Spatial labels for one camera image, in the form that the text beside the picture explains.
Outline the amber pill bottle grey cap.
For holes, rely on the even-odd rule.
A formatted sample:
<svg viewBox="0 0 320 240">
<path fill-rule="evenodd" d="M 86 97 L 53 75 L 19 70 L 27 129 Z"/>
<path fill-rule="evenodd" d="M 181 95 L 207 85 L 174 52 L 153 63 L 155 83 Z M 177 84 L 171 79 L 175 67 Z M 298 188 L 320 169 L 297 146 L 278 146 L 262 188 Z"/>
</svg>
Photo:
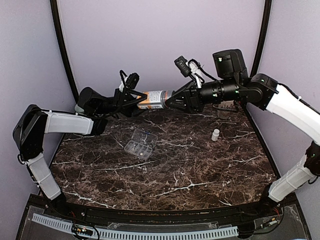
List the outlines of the amber pill bottle grey cap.
<svg viewBox="0 0 320 240">
<path fill-rule="evenodd" d="M 143 92 L 147 98 L 140 101 L 137 107 L 141 110 L 167 109 L 166 101 L 174 93 L 173 90 L 154 90 Z"/>
</svg>

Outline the clear plastic pill organizer box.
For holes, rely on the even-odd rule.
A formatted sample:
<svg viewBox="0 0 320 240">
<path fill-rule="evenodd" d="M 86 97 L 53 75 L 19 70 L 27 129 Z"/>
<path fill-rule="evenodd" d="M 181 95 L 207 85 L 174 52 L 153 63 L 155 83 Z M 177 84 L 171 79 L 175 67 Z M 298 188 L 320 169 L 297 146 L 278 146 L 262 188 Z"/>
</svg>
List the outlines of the clear plastic pill organizer box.
<svg viewBox="0 0 320 240">
<path fill-rule="evenodd" d="M 152 155 L 157 141 L 158 136 L 141 129 L 135 129 L 131 139 L 125 145 L 124 151 L 141 160 L 147 160 Z"/>
</svg>

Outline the white pill bottle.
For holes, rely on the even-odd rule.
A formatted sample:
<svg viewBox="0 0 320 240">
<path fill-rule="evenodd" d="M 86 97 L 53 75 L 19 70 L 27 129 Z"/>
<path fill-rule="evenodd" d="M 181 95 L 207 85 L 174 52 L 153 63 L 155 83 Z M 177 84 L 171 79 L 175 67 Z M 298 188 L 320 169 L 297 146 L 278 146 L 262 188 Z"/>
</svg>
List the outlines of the white pill bottle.
<svg viewBox="0 0 320 240">
<path fill-rule="evenodd" d="M 220 135 L 220 130 L 219 129 L 214 129 L 213 132 L 212 132 L 212 135 L 211 135 L 211 140 L 216 142 L 219 138 L 219 135 Z"/>
</svg>

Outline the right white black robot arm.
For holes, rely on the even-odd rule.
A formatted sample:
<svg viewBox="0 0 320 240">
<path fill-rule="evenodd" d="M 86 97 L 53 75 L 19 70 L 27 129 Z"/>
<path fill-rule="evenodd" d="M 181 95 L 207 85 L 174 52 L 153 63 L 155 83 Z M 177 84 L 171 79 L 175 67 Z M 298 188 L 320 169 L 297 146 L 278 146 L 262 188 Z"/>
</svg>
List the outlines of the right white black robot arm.
<svg viewBox="0 0 320 240">
<path fill-rule="evenodd" d="M 301 160 L 284 176 L 266 187 L 264 196 L 255 205 L 255 213 L 266 217 L 275 204 L 294 192 L 304 183 L 320 175 L 320 113 L 303 101 L 288 86 L 258 73 L 248 76 L 240 49 L 223 50 L 212 55 L 218 78 L 203 70 L 195 59 L 178 57 L 174 64 L 181 74 L 191 81 L 176 90 L 166 100 L 169 108 L 196 114 L 206 104 L 226 101 L 251 103 L 288 121 L 312 142 Z"/>
</svg>

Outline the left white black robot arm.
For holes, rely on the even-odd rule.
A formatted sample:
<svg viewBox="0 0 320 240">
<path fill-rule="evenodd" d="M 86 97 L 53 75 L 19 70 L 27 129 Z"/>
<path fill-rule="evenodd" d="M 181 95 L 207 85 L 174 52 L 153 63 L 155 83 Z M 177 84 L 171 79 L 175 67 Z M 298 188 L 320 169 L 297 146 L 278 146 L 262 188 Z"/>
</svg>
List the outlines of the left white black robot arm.
<svg viewBox="0 0 320 240">
<path fill-rule="evenodd" d="M 26 165 L 34 182 L 51 201 L 51 210 L 60 218 L 67 218 L 70 206 L 62 199 L 62 191 L 56 183 L 44 157 L 44 136 L 50 133 L 101 135 L 108 118 L 122 113 L 131 117 L 138 111 L 137 104 L 147 95 L 128 87 L 117 88 L 113 97 L 105 97 L 90 87 L 79 95 L 74 113 L 41 109 L 35 104 L 27 107 L 12 136 L 19 153 L 18 161 Z"/>
</svg>

